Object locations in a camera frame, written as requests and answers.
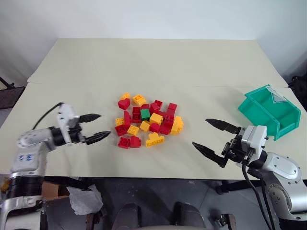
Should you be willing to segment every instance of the crumpled paper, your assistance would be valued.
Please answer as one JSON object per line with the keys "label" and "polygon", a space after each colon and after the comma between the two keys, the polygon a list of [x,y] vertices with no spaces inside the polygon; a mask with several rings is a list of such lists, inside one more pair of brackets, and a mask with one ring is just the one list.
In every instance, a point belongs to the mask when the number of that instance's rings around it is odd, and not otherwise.
{"label": "crumpled paper", "polygon": [[83,191],[78,188],[67,187],[69,191],[69,200],[71,208],[75,211],[76,215],[87,215],[90,213],[98,212],[103,203],[101,194],[93,184],[88,187],[91,191]]}

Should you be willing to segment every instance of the yellow lego brick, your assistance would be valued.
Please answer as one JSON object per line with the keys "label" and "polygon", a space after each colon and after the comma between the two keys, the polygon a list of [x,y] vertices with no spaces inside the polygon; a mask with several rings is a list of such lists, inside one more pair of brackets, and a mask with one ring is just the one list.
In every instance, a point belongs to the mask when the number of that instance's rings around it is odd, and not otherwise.
{"label": "yellow lego brick", "polygon": [[139,106],[146,104],[146,99],[143,98],[143,96],[140,95],[140,94],[134,96],[132,99],[133,99],[134,103],[138,104]]}
{"label": "yellow lego brick", "polygon": [[131,125],[127,131],[128,134],[136,136],[139,132],[139,127]]}
{"label": "yellow lego brick", "polygon": [[130,99],[130,93],[128,93],[128,92],[124,93],[119,99],[124,100],[126,98]]}
{"label": "yellow lego brick", "polygon": [[124,118],[123,117],[116,118],[115,123],[116,126],[123,125],[125,123]]}
{"label": "yellow lego brick", "polygon": [[161,115],[155,114],[155,113],[153,113],[151,115],[151,117],[149,118],[150,124],[151,123],[157,123],[158,125],[161,125],[162,121],[163,121],[163,117]]}
{"label": "yellow lego brick", "polygon": [[153,146],[153,145],[157,145],[157,144],[160,144],[162,142],[164,142],[164,136],[159,136],[158,133],[150,133],[148,135],[148,140],[146,140],[146,147],[150,147],[150,146]]}
{"label": "yellow lego brick", "polygon": [[149,130],[150,123],[148,121],[142,121],[140,129],[147,132]]}
{"label": "yellow lego brick", "polygon": [[183,121],[180,116],[176,116],[171,129],[171,135],[178,135],[183,128]]}

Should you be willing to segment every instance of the green lego brick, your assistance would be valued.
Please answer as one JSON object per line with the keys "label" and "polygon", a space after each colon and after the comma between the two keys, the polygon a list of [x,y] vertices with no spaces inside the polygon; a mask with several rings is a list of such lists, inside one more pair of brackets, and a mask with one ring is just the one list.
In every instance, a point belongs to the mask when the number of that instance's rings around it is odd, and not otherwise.
{"label": "green lego brick", "polygon": [[141,109],[141,118],[142,121],[149,121],[150,118],[149,109]]}

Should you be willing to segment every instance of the green plastic bin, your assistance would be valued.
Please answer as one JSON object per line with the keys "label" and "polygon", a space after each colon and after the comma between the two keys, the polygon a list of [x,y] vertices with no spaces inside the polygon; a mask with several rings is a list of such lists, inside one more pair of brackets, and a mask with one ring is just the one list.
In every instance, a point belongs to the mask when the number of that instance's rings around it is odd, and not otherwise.
{"label": "green plastic bin", "polygon": [[301,111],[270,85],[246,93],[239,110],[254,125],[266,126],[274,140],[299,126]]}

